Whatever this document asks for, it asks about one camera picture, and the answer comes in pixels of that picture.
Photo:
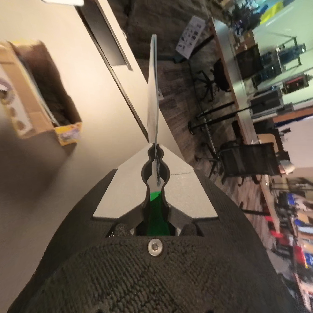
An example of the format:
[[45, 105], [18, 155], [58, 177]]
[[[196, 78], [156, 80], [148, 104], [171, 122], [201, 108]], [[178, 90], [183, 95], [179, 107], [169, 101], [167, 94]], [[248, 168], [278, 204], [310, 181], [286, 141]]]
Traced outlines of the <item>black swivel office chair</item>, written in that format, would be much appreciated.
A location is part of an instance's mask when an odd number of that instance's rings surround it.
[[194, 82], [200, 81], [205, 84], [206, 88], [206, 91], [203, 97], [200, 98], [200, 101], [203, 101], [208, 93], [211, 96], [209, 102], [212, 102], [217, 91], [223, 91], [226, 93], [231, 92], [221, 59], [215, 62], [213, 69], [211, 69], [210, 72], [213, 74], [213, 80], [211, 80], [203, 70], [196, 72]]

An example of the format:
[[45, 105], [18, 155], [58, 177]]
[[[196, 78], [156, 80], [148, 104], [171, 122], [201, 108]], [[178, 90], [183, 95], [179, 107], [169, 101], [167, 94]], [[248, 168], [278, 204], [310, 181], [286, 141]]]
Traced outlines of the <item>green plastic bin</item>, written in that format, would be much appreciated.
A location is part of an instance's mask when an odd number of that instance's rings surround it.
[[161, 191], [150, 194], [150, 213], [148, 217], [147, 236], [169, 236], [170, 228], [162, 215]]

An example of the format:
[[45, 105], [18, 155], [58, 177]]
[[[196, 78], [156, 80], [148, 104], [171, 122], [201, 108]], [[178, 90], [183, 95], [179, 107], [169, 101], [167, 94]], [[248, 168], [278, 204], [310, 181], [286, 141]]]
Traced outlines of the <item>long wooden table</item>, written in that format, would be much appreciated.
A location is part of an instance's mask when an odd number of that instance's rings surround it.
[[211, 17], [209, 22], [223, 64], [224, 73], [230, 86], [231, 95], [236, 108], [235, 117], [240, 127], [243, 141], [245, 144], [256, 144], [258, 137], [248, 109], [248, 96], [233, 48], [233, 35], [228, 26], [220, 20]]

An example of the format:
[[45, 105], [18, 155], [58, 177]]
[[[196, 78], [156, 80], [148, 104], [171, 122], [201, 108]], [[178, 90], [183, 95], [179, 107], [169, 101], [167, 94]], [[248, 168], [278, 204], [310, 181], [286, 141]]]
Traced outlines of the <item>white printed paper sheet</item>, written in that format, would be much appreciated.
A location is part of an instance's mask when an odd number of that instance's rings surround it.
[[195, 45], [206, 26], [206, 21], [200, 17], [192, 16], [188, 25], [184, 29], [176, 45], [178, 52], [185, 59], [189, 59]]

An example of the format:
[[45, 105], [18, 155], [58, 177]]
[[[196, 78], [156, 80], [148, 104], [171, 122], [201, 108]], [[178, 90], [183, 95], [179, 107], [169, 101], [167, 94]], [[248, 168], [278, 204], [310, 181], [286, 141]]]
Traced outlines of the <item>black mesh office chair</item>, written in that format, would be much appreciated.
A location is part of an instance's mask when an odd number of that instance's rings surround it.
[[223, 171], [222, 184], [227, 178], [241, 178], [239, 184], [241, 186], [244, 179], [250, 177], [256, 185], [259, 185], [261, 180], [257, 179], [258, 175], [281, 176], [273, 142], [249, 145], [227, 142], [218, 151], [217, 161]]

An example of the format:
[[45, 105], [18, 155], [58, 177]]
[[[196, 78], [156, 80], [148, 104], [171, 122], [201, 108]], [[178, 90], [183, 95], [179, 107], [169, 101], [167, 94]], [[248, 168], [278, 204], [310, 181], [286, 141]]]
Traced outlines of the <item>black equipment case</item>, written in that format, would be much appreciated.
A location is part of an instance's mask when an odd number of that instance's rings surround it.
[[257, 92], [256, 96], [249, 99], [250, 115], [253, 118], [266, 115], [272, 110], [280, 109], [283, 106], [283, 94], [280, 87]]

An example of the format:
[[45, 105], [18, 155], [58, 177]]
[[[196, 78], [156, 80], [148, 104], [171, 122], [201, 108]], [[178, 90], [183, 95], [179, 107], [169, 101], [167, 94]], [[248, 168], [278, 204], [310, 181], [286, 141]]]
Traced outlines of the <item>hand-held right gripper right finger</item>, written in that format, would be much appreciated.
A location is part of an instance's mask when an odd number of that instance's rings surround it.
[[158, 174], [163, 182], [162, 217], [179, 235], [183, 227], [193, 222], [218, 218], [194, 169], [164, 145], [157, 145]]

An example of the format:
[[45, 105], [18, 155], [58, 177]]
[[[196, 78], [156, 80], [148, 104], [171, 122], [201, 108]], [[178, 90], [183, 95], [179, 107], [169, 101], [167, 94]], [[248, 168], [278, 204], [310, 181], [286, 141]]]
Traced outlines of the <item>lego set cardboard box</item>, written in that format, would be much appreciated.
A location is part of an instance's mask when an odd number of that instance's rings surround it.
[[21, 139], [53, 131], [61, 146], [77, 144], [82, 121], [45, 44], [2, 41], [1, 104]]

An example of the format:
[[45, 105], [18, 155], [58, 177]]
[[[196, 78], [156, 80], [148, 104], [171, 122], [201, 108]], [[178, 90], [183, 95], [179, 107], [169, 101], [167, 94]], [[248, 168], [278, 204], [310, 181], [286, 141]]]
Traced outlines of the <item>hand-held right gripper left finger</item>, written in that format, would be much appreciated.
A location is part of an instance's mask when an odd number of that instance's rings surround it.
[[93, 213], [94, 219], [123, 223], [130, 230], [144, 221], [150, 201], [147, 179], [152, 175], [154, 147], [148, 144], [118, 167]]

